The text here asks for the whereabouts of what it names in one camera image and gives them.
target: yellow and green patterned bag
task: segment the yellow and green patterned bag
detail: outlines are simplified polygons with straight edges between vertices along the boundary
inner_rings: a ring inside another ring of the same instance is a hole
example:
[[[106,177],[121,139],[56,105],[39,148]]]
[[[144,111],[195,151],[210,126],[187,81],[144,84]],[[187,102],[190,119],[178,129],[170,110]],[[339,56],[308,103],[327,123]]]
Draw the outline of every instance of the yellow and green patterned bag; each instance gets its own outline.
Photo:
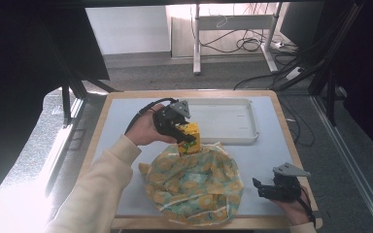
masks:
[[[180,156],[170,145],[151,165],[139,164],[148,197],[169,220],[211,225],[235,216],[243,183],[234,159],[221,144]]]

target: wall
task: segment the wall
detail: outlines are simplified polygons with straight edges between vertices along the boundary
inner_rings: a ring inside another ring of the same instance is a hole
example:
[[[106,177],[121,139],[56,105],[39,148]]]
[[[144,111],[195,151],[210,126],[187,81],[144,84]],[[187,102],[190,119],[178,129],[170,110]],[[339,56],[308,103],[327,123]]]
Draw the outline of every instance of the wall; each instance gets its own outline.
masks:
[[[165,6],[88,8],[103,55],[169,51]]]

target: yellow snack bag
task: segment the yellow snack bag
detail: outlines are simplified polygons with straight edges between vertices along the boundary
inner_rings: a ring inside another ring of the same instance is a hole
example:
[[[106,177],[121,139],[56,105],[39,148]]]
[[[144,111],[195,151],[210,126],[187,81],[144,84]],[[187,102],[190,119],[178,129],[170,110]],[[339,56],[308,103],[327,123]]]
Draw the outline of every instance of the yellow snack bag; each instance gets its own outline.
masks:
[[[201,138],[199,135],[198,123],[191,122],[188,124],[178,125],[177,129],[183,131],[184,134],[189,134],[195,137],[195,141],[187,143],[181,142],[178,144],[178,152],[180,155],[193,154],[201,151]]]

